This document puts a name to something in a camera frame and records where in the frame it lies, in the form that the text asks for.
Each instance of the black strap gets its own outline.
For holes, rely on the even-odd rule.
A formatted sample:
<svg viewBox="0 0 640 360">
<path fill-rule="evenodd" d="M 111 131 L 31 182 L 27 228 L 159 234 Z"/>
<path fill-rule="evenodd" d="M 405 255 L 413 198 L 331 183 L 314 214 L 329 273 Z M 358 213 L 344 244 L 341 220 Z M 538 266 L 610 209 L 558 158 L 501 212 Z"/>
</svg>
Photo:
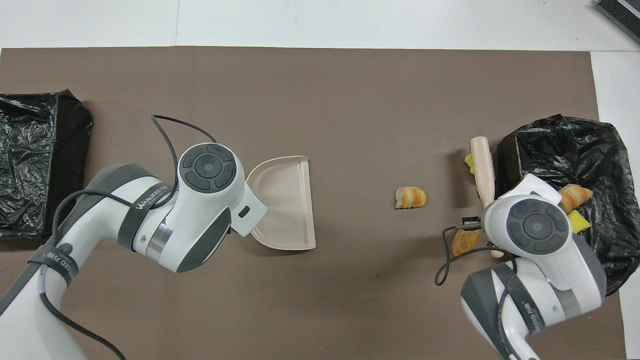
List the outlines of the black strap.
<svg viewBox="0 0 640 360">
<path fill-rule="evenodd" d="M 142 225 L 147 213 L 151 207 L 162 199 L 168 192 L 171 192 L 171 186 L 166 183 L 157 183 L 151 186 L 145 193 L 140 195 L 138 199 L 131 204 L 129 211 L 122 220 L 120 230 L 118 232 L 118 243 L 127 249 L 135 252 L 133 249 L 133 239 Z"/>
<path fill-rule="evenodd" d="M 67 287 L 74 280 L 80 268 L 78 264 L 60 248 L 52 245 L 42 245 L 36 250 L 36 252 L 27 260 L 27 263 L 38 263 L 47 265 L 49 268 L 57 271 L 67 282 Z"/>
<path fill-rule="evenodd" d="M 544 330 L 546 327 L 545 320 L 542 319 L 540 309 L 538 309 L 531 294 L 529 294 L 516 273 L 505 263 L 493 267 L 492 270 L 498 275 L 507 292 L 511 295 L 511 299 L 518 308 L 520 315 L 522 315 L 522 319 L 527 324 L 529 334 L 533 335 Z"/>
</svg>

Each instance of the beige dustpan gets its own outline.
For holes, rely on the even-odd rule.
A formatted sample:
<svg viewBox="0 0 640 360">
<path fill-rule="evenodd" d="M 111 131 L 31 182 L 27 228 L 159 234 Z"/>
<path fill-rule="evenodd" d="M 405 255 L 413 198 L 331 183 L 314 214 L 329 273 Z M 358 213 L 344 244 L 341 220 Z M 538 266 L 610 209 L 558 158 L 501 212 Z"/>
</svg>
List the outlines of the beige dustpan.
<svg viewBox="0 0 640 360">
<path fill-rule="evenodd" d="M 263 245 L 280 250 L 316 247 L 309 162 L 304 156 L 267 160 L 246 178 L 267 213 L 251 231 Z"/>
</svg>

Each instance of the circular gray joint cap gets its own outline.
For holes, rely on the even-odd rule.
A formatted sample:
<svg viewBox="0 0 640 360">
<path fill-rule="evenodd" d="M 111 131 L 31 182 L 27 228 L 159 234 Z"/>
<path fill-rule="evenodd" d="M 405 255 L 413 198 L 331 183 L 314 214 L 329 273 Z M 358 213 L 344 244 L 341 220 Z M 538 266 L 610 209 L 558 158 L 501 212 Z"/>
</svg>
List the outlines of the circular gray joint cap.
<svg viewBox="0 0 640 360">
<path fill-rule="evenodd" d="M 530 254 L 545 255 L 560 249 L 569 231 L 564 213 L 548 202 L 525 199 L 509 210 L 509 237 L 517 247 Z"/>
<path fill-rule="evenodd" d="M 201 193 L 226 189 L 236 177 L 234 155 L 216 143 L 204 143 L 187 151 L 178 165 L 182 180 Z"/>
</svg>

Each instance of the white tile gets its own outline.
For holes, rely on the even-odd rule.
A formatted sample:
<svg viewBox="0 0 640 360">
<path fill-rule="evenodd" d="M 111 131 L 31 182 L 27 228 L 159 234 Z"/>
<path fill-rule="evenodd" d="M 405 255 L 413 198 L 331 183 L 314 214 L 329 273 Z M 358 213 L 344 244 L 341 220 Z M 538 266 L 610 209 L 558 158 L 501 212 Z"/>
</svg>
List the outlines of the white tile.
<svg viewBox="0 0 640 360">
<path fill-rule="evenodd" d="M 616 126 L 629 153 L 640 195 L 640 53 L 591 53 L 600 120 Z M 640 358 L 640 272 L 620 289 L 627 357 Z"/>
<path fill-rule="evenodd" d="M 591 0 L 182 0 L 177 44 L 640 50 Z"/>
<path fill-rule="evenodd" d="M 178 0 L 3 0 L 0 47 L 175 45 Z"/>
</svg>

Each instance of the bin covered with plastic bag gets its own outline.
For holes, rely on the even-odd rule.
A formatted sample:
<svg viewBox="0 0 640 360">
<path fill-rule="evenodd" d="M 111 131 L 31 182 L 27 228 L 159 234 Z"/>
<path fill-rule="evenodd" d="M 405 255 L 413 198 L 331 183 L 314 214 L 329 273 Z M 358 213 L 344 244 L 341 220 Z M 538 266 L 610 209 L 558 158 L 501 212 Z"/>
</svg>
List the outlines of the bin covered with plastic bag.
<svg viewBox="0 0 640 360">
<path fill-rule="evenodd" d="M 556 190 L 573 183 L 593 191 L 577 211 L 591 223 L 581 232 L 615 293 L 640 263 L 640 211 L 627 148 L 605 122 L 555 115 L 519 127 L 497 148 L 497 193 L 533 173 Z"/>
<path fill-rule="evenodd" d="M 69 90 L 0 95 L 0 240 L 50 235 L 58 204 L 83 187 L 91 124 Z"/>
</svg>

